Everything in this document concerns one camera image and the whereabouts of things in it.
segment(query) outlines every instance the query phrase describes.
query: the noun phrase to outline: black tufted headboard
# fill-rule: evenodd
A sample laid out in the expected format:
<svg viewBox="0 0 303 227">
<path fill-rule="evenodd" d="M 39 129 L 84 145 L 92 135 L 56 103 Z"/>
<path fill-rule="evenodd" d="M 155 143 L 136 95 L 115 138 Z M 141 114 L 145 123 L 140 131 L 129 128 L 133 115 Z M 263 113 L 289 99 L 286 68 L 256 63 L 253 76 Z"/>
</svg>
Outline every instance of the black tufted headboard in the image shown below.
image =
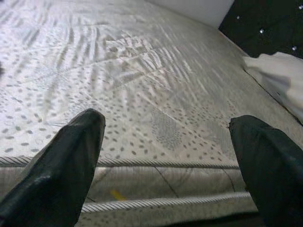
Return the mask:
<svg viewBox="0 0 303 227">
<path fill-rule="evenodd" d="M 303 58 L 303 0 L 235 0 L 219 29 L 251 57 Z"/>
</svg>

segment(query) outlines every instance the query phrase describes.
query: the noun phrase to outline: bed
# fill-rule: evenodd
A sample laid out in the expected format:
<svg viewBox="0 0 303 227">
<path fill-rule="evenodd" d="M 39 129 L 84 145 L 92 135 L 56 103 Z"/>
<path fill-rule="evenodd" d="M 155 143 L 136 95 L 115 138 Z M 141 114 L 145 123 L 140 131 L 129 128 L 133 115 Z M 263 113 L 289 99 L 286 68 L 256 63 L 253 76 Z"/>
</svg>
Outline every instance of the bed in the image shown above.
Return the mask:
<svg viewBox="0 0 303 227">
<path fill-rule="evenodd" d="M 107 121 L 77 224 L 163 226 L 256 212 L 228 123 L 301 125 L 218 30 L 143 0 L 0 2 L 0 195 L 73 116 Z"/>
</svg>

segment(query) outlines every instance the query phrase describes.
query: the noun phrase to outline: yellow stain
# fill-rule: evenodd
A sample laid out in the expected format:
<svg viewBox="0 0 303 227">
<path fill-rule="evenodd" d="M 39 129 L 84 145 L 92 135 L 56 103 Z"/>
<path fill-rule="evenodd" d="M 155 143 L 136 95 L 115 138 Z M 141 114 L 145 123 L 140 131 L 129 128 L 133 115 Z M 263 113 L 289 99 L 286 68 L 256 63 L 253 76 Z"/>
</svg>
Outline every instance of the yellow stain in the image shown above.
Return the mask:
<svg viewBox="0 0 303 227">
<path fill-rule="evenodd" d="M 119 200 L 119 201 L 124 201 L 126 200 L 126 198 L 121 195 L 117 190 L 113 189 L 110 191 L 110 194 L 116 199 L 116 200 Z"/>
</svg>

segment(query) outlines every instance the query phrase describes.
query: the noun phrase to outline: patterned fabric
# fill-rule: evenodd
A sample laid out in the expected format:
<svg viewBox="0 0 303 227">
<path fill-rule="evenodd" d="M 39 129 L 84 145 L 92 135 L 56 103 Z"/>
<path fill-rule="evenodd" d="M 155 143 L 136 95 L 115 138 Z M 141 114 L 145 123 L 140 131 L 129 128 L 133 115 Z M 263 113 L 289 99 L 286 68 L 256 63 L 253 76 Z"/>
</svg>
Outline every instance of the patterned fabric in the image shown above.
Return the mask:
<svg viewBox="0 0 303 227">
<path fill-rule="evenodd" d="M 301 147 L 303 130 L 244 72 L 242 56 L 217 30 L 143 0 L 6 0 L 0 3 L 1 160 L 35 156 L 73 116 L 94 108 L 107 119 L 100 160 L 154 164 L 98 167 L 88 201 L 243 192 L 230 118 L 254 115 Z M 159 168 L 157 161 L 205 168 Z M 16 175 L 4 167 L 11 182 Z M 251 199 L 226 203 L 230 213 L 256 209 Z M 158 211 L 163 219 L 156 224 L 226 215 L 218 206 L 211 215 L 187 216 L 186 208 L 164 218 Z"/>
</svg>

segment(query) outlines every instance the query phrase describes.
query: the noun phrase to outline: white wall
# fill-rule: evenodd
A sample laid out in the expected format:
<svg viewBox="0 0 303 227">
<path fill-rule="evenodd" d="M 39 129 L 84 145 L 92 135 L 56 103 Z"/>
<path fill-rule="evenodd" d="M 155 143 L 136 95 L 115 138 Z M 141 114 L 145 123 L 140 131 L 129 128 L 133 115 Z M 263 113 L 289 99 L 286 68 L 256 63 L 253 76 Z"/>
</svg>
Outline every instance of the white wall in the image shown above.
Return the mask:
<svg viewBox="0 0 303 227">
<path fill-rule="evenodd" d="M 218 28 L 234 0 L 148 0 Z"/>
</svg>

